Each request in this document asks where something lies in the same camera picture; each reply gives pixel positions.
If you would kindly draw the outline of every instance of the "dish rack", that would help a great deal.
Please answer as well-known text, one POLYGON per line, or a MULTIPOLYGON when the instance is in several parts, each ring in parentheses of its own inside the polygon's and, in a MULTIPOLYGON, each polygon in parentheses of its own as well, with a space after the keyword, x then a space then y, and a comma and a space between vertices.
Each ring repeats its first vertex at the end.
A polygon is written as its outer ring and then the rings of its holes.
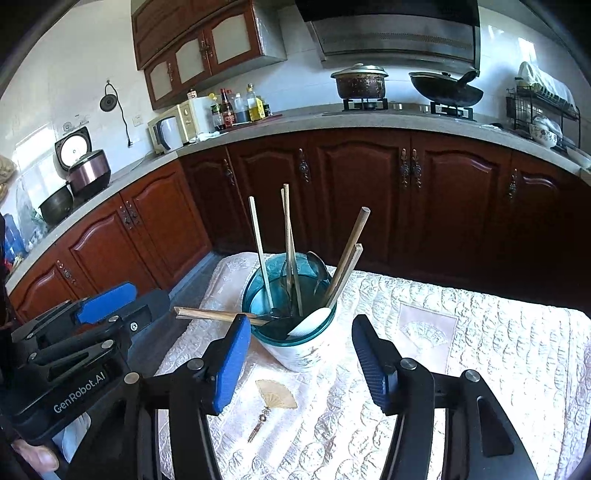
MULTIPOLYGON (((516 77, 515 80, 522 80, 522 78, 516 77)), ((581 113, 578 107, 537 83, 531 86, 516 85, 512 89, 507 89, 507 92, 506 114, 508 118, 513 119, 513 129, 529 134, 529 125, 533 123, 534 117, 551 112, 560 117, 560 129, 563 132, 565 118, 577 122, 579 126, 577 146, 581 147, 581 113)), ((559 140, 556 147, 565 151, 566 145, 566 142, 563 144, 562 140, 559 140)))

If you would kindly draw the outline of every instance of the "wooden chopstick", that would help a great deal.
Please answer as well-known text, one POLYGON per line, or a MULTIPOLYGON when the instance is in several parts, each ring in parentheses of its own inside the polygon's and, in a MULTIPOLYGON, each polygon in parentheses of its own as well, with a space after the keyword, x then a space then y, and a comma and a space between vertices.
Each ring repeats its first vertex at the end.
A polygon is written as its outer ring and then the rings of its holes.
POLYGON ((258 216, 256 215, 255 198, 248 197, 248 203, 251 206, 252 229, 255 234, 256 252, 259 256, 259 263, 261 265, 262 281, 265 285, 265 293, 267 294, 267 301, 269 302, 269 309, 273 308, 273 299, 271 298, 271 286, 269 285, 269 275, 267 274, 267 266, 265 265, 265 254, 262 251, 261 231, 258 226, 258 216))
POLYGON ((267 323, 264 320, 259 320, 258 316, 254 313, 224 312, 223 310, 203 310, 189 307, 174 307, 174 312, 177 314, 178 319, 210 319, 233 322, 236 315, 244 314, 253 325, 264 325, 267 323))
POLYGON ((335 274, 329 284, 329 287, 326 289, 324 294, 322 303, 328 305, 329 301, 332 298, 332 294, 335 291, 337 284, 339 283, 340 277, 345 272, 346 263, 349 258, 352 258, 353 250, 355 249, 355 244, 363 231, 363 227, 368 221, 369 214, 371 210, 367 207, 361 207, 359 214, 357 216, 357 220, 355 220, 355 224, 353 225, 353 229, 351 230, 351 234, 349 235, 349 239, 347 240, 347 244, 345 246, 345 250, 343 250, 342 255, 340 256, 339 263, 336 267, 335 274))
MULTIPOLYGON (((295 299, 297 301, 298 315, 302 316, 304 313, 304 307, 301 301, 301 290, 300 290, 300 276, 297 272, 297 260, 296 260, 296 248, 294 245, 293 231, 291 230, 291 214, 290 214, 290 186, 287 183, 283 184, 281 190, 281 199, 283 200, 283 214, 285 215, 285 259, 289 259, 287 262, 287 278, 293 278, 293 284, 295 288, 295 299)), ((290 282, 287 282, 287 288, 291 291, 290 282)))
POLYGON ((359 257, 361 256, 361 253, 363 253, 363 245, 355 244, 353 246, 352 255, 348 258, 348 260, 346 262, 345 273, 339 279, 338 285, 335 287, 329 302, 326 304, 326 306, 328 308, 332 309, 332 307, 335 306, 335 303, 336 303, 337 299, 339 298, 339 295, 341 294, 345 285, 349 281, 349 277, 351 276, 351 273, 355 269, 355 265, 357 265, 357 262, 359 261, 359 257))

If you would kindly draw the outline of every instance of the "countertop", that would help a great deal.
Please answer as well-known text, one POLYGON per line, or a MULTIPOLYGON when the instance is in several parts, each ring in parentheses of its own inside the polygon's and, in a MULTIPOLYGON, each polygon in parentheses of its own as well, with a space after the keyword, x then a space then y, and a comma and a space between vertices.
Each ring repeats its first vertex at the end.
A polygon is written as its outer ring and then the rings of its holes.
POLYGON ((14 270, 6 283, 8 294, 12 292, 29 268, 33 266, 33 264, 50 246, 52 246, 52 244, 56 242, 56 240, 59 239, 59 237, 66 233, 76 222, 81 220, 91 210, 117 194, 126 186, 168 162, 176 160, 184 155, 206 150, 208 148, 219 147, 232 142, 264 137, 266 135, 323 128, 359 127, 402 128, 460 135, 462 137, 474 138, 476 140, 487 141, 504 147, 520 150, 529 155, 546 160, 577 177, 580 177, 587 184, 591 185, 591 173, 582 169, 581 166, 575 162, 549 148, 538 145, 534 141, 520 138, 510 132, 493 128, 490 125, 479 124, 477 122, 470 122, 462 119, 442 118, 437 115, 426 113, 384 111, 349 112, 339 114, 337 112, 338 107, 339 106, 337 105, 331 105, 329 108, 325 108, 324 111, 329 111, 331 113, 330 115, 324 115, 322 113, 283 112, 284 116, 278 119, 270 120, 259 125, 251 125, 237 129, 203 142, 190 144, 166 155, 137 160, 122 170, 115 172, 112 176, 111 183, 105 190, 81 205, 81 207, 76 209, 67 219, 57 225, 14 270))

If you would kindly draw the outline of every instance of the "power cord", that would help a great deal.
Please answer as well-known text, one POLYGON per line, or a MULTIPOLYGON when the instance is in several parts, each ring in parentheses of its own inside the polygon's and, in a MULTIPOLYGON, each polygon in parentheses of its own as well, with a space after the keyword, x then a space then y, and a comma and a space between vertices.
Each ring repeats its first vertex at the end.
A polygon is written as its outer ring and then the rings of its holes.
POLYGON ((110 86, 113 91, 115 92, 115 96, 117 97, 117 105, 119 105, 119 109, 121 110, 121 118, 123 123, 125 124, 125 135, 127 135, 127 148, 131 148, 131 139, 129 138, 129 129, 127 127, 127 122, 125 121, 125 115, 123 113, 123 107, 121 106, 121 102, 119 101, 119 94, 117 93, 117 89, 113 86, 113 84, 107 80, 107 84, 105 85, 105 96, 107 95, 107 87, 110 86))

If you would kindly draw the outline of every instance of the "cooking pot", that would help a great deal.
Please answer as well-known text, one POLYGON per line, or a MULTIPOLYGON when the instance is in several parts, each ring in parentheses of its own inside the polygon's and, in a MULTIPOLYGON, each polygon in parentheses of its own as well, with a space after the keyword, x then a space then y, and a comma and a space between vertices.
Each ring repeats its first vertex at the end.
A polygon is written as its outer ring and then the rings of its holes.
POLYGON ((45 223, 50 226, 56 226, 70 214, 73 205, 74 198, 68 189, 68 185, 64 185, 56 192, 49 195, 49 197, 39 205, 39 209, 41 210, 41 216, 45 223))
POLYGON ((480 102, 484 92, 468 85, 476 78, 471 70, 456 80, 449 73, 412 72, 410 79, 418 92, 435 103, 448 106, 472 106, 480 102))
POLYGON ((336 89, 343 99, 386 97, 388 76, 382 67, 356 63, 348 69, 334 72, 330 77, 336 80, 336 89))
POLYGON ((72 194, 83 202, 104 190, 111 180, 111 168, 103 150, 94 150, 82 155, 68 169, 67 182, 72 194))

